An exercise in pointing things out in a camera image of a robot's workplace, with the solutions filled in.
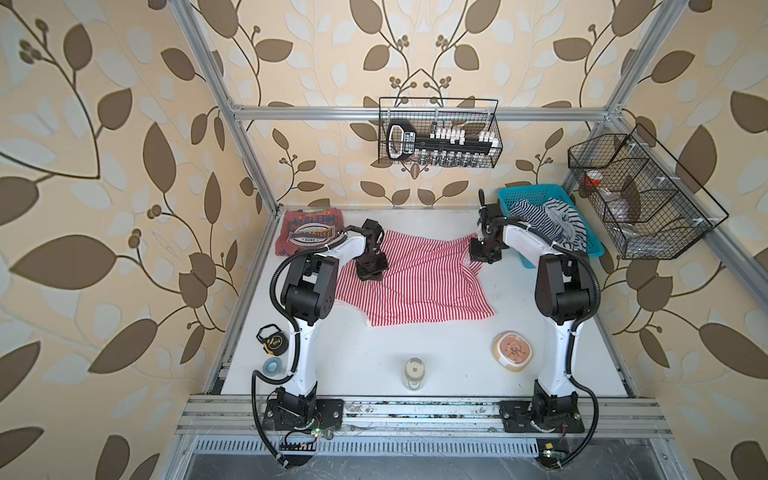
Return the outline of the striped red white tank top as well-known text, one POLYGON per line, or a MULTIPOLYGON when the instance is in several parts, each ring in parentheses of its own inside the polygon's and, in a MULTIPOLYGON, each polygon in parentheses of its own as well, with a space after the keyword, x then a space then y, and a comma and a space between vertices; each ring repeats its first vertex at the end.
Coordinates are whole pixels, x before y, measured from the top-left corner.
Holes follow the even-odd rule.
POLYGON ((380 281, 358 278, 355 265, 339 274, 336 300, 367 317, 372 327, 483 320, 494 315, 470 259, 468 235, 436 240, 389 231, 381 249, 388 269, 380 281))

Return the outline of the blue tape roll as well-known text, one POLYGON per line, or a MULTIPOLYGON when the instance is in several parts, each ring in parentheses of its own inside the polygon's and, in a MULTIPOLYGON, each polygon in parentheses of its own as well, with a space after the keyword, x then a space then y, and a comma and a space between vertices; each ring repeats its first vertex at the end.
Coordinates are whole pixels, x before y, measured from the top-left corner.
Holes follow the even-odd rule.
POLYGON ((277 376, 282 372, 282 361, 280 358, 274 357, 266 360, 262 366, 262 371, 270 377, 277 376))

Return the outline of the beige round container pink lid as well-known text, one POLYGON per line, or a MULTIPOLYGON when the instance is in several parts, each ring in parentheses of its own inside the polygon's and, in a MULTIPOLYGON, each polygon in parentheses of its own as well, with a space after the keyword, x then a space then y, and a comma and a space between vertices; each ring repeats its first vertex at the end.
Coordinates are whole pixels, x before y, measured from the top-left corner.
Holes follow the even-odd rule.
POLYGON ((514 331, 497 335, 493 341, 491 353, 502 367, 513 372, 522 371, 533 357, 533 349, 529 342, 514 331))

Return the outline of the teal plastic basket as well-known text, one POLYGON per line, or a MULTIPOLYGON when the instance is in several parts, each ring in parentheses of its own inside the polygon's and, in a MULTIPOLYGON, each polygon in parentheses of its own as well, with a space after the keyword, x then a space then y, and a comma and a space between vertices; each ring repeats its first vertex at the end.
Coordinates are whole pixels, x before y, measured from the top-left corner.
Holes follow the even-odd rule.
POLYGON ((587 229, 587 251, 589 257, 600 257, 604 254, 604 247, 598 240, 596 234, 593 232, 587 221, 583 218, 579 210, 576 208, 575 203, 568 197, 566 192, 558 185, 525 185, 508 187, 498 191, 498 202, 502 208, 503 214, 507 217, 514 217, 510 215, 509 207, 522 199, 529 200, 534 205, 542 205, 549 199, 558 199, 567 202, 573 206, 581 216, 587 229))

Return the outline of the navy white striped tank top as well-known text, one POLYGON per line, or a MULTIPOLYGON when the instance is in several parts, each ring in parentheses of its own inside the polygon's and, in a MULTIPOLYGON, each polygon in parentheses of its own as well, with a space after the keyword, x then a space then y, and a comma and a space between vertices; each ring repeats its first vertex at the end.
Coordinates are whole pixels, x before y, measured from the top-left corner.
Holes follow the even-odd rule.
POLYGON ((509 207, 510 215, 520 217, 550 240, 572 251, 587 251, 587 229, 578 211, 562 200, 549 199, 534 205, 527 199, 509 207))

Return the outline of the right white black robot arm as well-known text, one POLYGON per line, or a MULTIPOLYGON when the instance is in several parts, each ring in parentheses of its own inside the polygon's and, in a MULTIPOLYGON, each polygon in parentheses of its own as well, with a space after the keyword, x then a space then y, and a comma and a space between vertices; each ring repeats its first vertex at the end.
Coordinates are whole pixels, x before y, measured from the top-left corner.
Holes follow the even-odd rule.
POLYGON ((600 406, 595 392, 574 376, 576 346, 582 325, 597 313, 601 290, 597 275, 585 252, 567 249, 530 222, 503 214, 501 203, 487 204, 478 193, 479 236, 470 241, 470 259, 492 264, 502 259, 502 250, 512 248, 530 262, 537 262, 535 305, 547 320, 547 337, 541 372, 534 381, 529 407, 509 411, 515 422, 541 433, 557 433, 572 422, 581 425, 580 391, 592 404, 592 420, 585 437, 572 450, 544 447, 537 458, 541 467, 563 470, 587 447, 596 433, 600 406))

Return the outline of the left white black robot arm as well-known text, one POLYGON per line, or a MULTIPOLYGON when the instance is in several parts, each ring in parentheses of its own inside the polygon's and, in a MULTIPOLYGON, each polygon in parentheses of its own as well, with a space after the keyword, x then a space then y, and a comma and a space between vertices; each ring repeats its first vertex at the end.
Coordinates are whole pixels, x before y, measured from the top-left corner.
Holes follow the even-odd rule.
POLYGON ((358 279, 380 281, 388 269, 382 251, 384 229, 368 219, 362 226, 347 226, 336 237, 298 251, 283 260, 270 280, 270 301, 290 325, 282 345, 265 351, 282 352, 290 363, 282 378, 270 378, 254 371, 252 385, 262 382, 274 387, 264 417, 278 431, 306 431, 327 428, 339 420, 338 410, 325 414, 317 405, 317 345, 319 323, 331 312, 339 274, 353 263, 358 279))

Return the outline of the small clear jar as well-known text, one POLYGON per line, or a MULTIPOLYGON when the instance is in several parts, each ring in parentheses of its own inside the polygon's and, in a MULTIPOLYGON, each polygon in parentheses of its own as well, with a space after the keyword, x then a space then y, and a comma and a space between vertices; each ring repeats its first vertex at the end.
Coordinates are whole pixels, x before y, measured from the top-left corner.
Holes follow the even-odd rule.
POLYGON ((426 366, 420 358, 410 358, 404 367, 404 385, 411 391, 422 388, 426 376, 426 366))

